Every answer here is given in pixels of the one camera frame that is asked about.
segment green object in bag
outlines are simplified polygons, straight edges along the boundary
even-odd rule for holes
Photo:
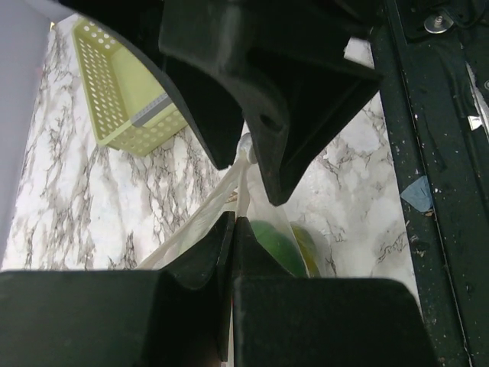
[[[257,241],[280,265],[296,277],[307,278],[302,256],[290,239],[263,220],[254,220],[250,224]]]

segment plastic bag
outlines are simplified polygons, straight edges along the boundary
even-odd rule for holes
[[[159,269],[169,264],[204,238],[225,211],[237,210],[236,206],[239,206],[243,200],[244,205],[241,206],[246,206],[245,195],[242,198],[239,197],[237,203],[227,202],[232,193],[238,189],[240,181],[243,181],[248,168],[256,162],[251,152],[251,136],[243,135],[238,145],[236,162],[229,168],[221,182],[185,224],[145,258],[137,267],[138,269]]]
[[[287,216],[281,206],[268,202],[257,165],[248,169],[247,185],[241,185],[238,191],[238,197],[241,195],[249,196],[246,216],[258,242],[290,273],[307,277],[308,271]]]
[[[326,252],[329,250],[327,238],[321,232],[304,223],[291,222],[290,226],[306,263],[309,276],[311,278],[327,277]]]
[[[235,191],[237,202],[229,205],[228,198]],[[248,217],[258,242],[290,273],[297,277],[309,275],[283,208],[268,202],[249,134],[241,137],[236,162],[212,194],[138,268],[162,268],[172,262],[201,240],[226,210],[235,210],[236,217]]]

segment black plastic bracket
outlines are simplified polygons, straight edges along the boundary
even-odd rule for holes
[[[0,274],[0,367],[435,367],[414,297],[387,280],[295,278],[224,213],[160,271]]]
[[[240,105],[273,204],[288,200],[311,160],[377,92],[379,76],[343,57],[346,24],[308,2],[165,2],[160,50]],[[216,129],[212,141],[227,137]]]

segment yellow object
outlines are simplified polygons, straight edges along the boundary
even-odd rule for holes
[[[302,227],[295,223],[290,224],[294,237],[297,240],[297,245],[299,245],[300,253],[304,258],[307,270],[309,271],[309,276],[311,278],[321,277],[321,272],[319,271],[316,259],[319,257],[316,249],[316,244],[314,243],[311,235]]]
[[[149,70],[113,37],[81,19],[73,41],[98,144],[144,156],[186,126]]]

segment white marble wall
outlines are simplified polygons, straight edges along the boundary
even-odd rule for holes
[[[32,119],[2,270],[133,268],[219,182],[189,128],[145,158],[96,146],[70,30],[59,23]],[[372,64],[368,46],[351,58]],[[314,160],[286,205],[329,240],[329,274],[416,281],[381,101]]]

